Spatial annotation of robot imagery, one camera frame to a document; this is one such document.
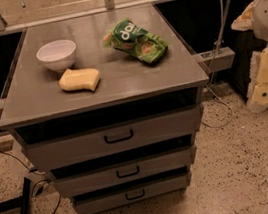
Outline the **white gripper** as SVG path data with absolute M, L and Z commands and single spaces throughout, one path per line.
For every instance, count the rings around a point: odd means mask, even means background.
M 261 53 L 254 51 L 250 63 L 247 108 L 259 113 L 268 108 L 268 45 Z

